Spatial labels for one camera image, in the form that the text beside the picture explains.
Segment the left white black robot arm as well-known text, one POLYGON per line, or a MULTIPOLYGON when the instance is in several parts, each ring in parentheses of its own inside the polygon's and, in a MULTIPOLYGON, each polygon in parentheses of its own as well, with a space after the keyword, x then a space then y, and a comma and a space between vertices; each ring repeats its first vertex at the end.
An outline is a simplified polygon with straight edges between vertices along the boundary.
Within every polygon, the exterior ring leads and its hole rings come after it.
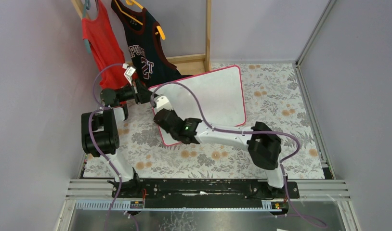
POLYGON ((119 89, 103 89, 100 99, 105 110, 81 115, 82 149, 93 157, 104 158, 114 170, 116 188, 123 190, 139 187, 139 177, 129 164, 124 164, 122 155, 117 152, 120 145, 118 124, 129 116, 127 101, 136 104, 150 102, 152 92, 138 79, 119 89))

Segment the pink-framed whiteboard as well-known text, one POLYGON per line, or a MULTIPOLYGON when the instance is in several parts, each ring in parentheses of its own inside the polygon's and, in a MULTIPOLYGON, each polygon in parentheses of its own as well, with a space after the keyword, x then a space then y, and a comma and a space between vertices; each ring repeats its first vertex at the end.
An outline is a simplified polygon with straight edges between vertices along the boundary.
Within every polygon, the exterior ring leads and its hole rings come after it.
POLYGON ((241 70, 237 65, 150 87, 165 95, 181 119, 199 118, 209 124, 244 127, 247 120, 241 70))

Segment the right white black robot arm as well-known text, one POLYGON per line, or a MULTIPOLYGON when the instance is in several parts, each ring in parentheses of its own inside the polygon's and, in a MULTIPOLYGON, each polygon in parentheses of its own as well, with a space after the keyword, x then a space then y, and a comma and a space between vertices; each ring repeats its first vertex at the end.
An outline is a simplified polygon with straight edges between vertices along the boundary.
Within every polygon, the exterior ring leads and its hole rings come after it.
POLYGON ((244 150, 253 164, 264 170, 269 186, 281 189, 285 185, 279 166, 281 139, 263 122, 256 122, 252 127, 218 126, 199 118, 181 119, 168 109, 157 112, 154 122, 183 144, 211 143, 244 150))

